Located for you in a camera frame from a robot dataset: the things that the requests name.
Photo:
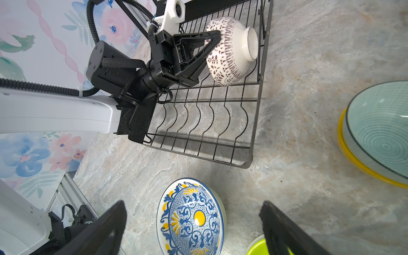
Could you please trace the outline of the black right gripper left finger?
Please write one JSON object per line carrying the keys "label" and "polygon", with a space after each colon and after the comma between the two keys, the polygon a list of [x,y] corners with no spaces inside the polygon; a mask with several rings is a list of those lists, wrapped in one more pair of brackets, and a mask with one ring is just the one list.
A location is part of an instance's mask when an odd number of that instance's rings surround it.
{"label": "black right gripper left finger", "polygon": [[119,254],[126,220],[125,203],[119,200],[56,254],[117,255]]}

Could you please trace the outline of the lime green bowl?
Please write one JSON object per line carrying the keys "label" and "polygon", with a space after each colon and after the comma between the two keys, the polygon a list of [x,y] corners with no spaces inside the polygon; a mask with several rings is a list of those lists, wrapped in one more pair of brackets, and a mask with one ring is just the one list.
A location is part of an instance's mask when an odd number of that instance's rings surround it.
{"label": "lime green bowl", "polygon": [[280,239],[272,238],[272,250],[268,249],[269,240],[262,234],[255,238],[247,248],[246,255],[294,255],[291,249]]}

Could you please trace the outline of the blue yellow patterned bowl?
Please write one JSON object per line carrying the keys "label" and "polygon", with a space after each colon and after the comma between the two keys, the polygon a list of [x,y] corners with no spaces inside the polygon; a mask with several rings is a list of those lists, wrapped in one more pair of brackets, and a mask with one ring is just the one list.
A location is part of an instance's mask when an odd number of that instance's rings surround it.
{"label": "blue yellow patterned bowl", "polygon": [[181,178],[163,193],[157,209],[159,247],[165,255],[219,255],[227,219],[218,194],[203,182]]}

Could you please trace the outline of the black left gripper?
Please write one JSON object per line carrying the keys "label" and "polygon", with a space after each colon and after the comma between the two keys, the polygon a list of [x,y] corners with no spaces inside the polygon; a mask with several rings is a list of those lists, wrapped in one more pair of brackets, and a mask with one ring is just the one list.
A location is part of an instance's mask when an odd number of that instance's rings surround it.
{"label": "black left gripper", "polygon": [[166,94],[172,85],[186,88],[199,83],[206,59],[221,41],[219,30],[204,33],[176,34],[148,31],[151,60],[137,71],[137,101]]}

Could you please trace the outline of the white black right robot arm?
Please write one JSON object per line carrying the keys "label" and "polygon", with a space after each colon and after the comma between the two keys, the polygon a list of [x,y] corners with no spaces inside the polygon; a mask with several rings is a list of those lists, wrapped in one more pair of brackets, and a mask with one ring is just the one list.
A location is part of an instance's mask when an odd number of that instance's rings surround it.
{"label": "white black right robot arm", "polygon": [[[64,214],[38,210],[1,183],[1,254],[123,254],[121,242],[127,212],[122,200],[100,217],[85,205],[71,211],[73,224],[64,226]],[[250,244],[247,254],[327,254],[272,202],[263,203],[259,216],[263,233]],[[223,251],[225,207],[212,188],[196,179],[181,178],[171,183],[152,218],[164,255],[220,255]]]}

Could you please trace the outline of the white maroon patterned bowl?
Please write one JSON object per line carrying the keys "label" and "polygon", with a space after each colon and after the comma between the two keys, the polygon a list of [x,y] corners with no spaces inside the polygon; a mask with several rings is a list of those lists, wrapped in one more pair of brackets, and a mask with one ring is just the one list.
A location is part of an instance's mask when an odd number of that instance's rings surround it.
{"label": "white maroon patterned bowl", "polygon": [[220,31],[221,40],[207,56],[207,66],[219,86],[230,86],[242,79],[259,53],[258,35],[238,19],[220,17],[211,20],[206,31]]}

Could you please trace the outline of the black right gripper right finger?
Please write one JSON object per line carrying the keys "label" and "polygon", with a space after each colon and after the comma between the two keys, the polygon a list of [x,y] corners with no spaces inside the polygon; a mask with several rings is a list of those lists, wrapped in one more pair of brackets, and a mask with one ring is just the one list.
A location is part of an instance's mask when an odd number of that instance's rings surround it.
{"label": "black right gripper right finger", "polygon": [[330,255],[272,202],[263,202],[259,217],[270,255]]}

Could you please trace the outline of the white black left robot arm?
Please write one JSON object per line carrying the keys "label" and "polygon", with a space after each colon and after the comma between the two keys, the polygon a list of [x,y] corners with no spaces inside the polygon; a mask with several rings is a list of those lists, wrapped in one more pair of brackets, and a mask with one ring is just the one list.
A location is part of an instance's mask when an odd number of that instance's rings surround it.
{"label": "white black left robot arm", "polygon": [[98,42],[86,73],[90,90],[1,79],[1,132],[91,131],[144,143],[161,95],[170,102],[171,86],[197,85],[206,57],[221,40],[218,30],[148,36],[149,62]]}

